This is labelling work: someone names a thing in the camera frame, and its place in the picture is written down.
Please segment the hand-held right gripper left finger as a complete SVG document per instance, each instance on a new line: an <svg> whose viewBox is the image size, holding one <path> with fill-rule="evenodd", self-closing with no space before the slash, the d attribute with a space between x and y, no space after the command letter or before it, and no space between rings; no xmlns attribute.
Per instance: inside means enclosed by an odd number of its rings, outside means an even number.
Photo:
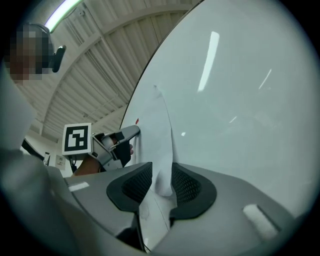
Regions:
<svg viewBox="0 0 320 256"><path fill-rule="evenodd" d="M152 184L151 162L67 178L53 167L47 171L55 194L74 201L103 230L114 237L142 235L139 207Z"/></svg>

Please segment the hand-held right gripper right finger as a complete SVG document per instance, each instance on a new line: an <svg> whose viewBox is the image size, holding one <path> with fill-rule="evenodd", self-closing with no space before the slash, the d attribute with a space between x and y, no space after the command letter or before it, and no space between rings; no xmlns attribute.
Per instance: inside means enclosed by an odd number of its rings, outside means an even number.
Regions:
<svg viewBox="0 0 320 256"><path fill-rule="evenodd" d="M297 226L283 206L240 178L173 163L171 183L177 206L156 256L270 256Z"/></svg>

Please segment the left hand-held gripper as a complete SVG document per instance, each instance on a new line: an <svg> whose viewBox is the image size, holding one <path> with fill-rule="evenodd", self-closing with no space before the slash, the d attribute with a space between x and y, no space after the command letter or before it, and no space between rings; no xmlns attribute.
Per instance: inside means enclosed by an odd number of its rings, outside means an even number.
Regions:
<svg viewBox="0 0 320 256"><path fill-rule="evenodd" d="M103 171L123 168L114 149L140 133L137 125L130 125L110 133L92 133L91 123L66 124L63 130L62 155L69 160L71 170L76 172L76 162L91 157Z"/></svg>

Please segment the person's left hand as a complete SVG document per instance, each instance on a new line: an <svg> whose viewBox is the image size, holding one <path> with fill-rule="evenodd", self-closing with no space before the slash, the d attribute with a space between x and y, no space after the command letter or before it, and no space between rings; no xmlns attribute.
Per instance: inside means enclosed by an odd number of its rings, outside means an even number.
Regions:
<svg viewBox="0 0 320 256"><path fill-rule="evenodd" d="M125 165L131 160L131 155L133 154L132 150L133 146L129 141L118 144L113 150L116 158L120 160L122 167L125 167Z"/></svg>

